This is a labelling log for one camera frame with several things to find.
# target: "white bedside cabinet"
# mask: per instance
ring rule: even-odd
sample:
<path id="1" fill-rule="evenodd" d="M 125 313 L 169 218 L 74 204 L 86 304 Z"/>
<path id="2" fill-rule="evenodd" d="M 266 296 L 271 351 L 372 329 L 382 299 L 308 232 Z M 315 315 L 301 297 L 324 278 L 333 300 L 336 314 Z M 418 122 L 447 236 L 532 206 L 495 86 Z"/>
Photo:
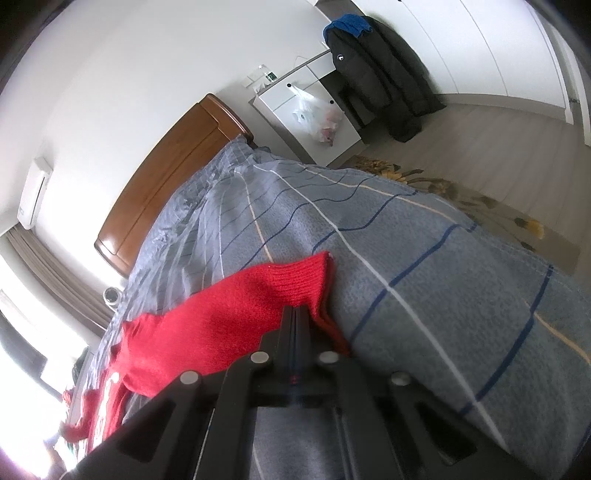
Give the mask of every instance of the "white bedside cabinet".
<path id="1" fill-rule="evenodd" d="M 294 85 L 336 105 L 330 93 L 320 83 L 320 79 L 334 69 L 332 55 L 327 51 L 300 65 L 259 92 L 252 104 L 302 162 L 338 168 L 364 148 L 359 134 L 349 119 L 343 116 L 332 146 L 314 140 L 301 129 L 294 116 L 294 111 L 298 107 L 298 97 L 289 88 Z"/>

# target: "air conditioner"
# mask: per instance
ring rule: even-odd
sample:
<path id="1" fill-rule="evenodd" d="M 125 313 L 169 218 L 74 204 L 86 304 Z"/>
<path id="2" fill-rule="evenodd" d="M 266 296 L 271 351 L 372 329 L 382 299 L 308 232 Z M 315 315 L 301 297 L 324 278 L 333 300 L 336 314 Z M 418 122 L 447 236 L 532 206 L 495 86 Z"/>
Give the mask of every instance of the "air conditioner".
<path id="1" fill-rule="evenodd" d="M 27 230 L 35 225 L 51 172 L 51 167 L 42 157 L 37 157 L 31 163 L 17 213 L 18 221 Z"/>

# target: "blue towel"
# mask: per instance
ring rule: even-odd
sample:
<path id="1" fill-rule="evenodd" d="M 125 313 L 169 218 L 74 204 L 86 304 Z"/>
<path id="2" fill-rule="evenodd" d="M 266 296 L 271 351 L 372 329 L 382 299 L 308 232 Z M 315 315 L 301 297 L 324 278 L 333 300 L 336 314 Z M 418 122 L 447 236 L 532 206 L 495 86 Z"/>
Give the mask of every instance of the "blue towel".
<path id="1" fill-rule="evenodd" d="M 346 31 L 353 35 L 355 38 L 359 38 L 362 31 L 371 32 L 371 26 L 368 21 L 359 15 L 345 14 L 335 21 L 329 23 L 322 34 L 324 35 L 324 41 L 326 41 L 326 32 L 331 28 L 338 28 Z"/>

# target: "gray striped blanket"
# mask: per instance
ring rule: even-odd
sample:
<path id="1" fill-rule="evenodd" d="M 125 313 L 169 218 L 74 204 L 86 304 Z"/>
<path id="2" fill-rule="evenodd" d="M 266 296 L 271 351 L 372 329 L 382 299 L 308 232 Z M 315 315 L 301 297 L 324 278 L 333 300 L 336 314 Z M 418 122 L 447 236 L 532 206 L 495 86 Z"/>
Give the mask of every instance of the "gray striped blanket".
<path id="1" fill-rule="evenodd" d="M 241 137 L 161 212 L 85 388 L 122 322 L 251 265 L 321 250 L 337 265 L 332 315 L 361 361 L 410 372 L 542 476 L 566 470 L 591 422 L 590 303 L 578 286 L 438 196 L 285 160 Z M 133 398 L 128 415 L 144 402 Z M 340 478 L 334 446 L 315 444 L 328 435 L 322 412 L 289 415 L 291 424 L 259 412 L 251 477 Z"/>

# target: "plastic bag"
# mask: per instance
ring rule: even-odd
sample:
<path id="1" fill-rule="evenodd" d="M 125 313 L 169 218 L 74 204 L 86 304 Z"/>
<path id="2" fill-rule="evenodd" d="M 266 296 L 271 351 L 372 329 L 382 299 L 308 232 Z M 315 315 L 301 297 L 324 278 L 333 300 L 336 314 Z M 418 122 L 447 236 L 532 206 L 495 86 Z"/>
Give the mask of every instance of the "plastic bag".
<path id="1" fill-rule="evenodd" d="M 299 98 L 294 116 L 302 129 L 308 132 L 314 140 L 328 143 L 332 147 L 335 133 L 343 119 L 341 109 L 294 85 L 289 88 Z"/>

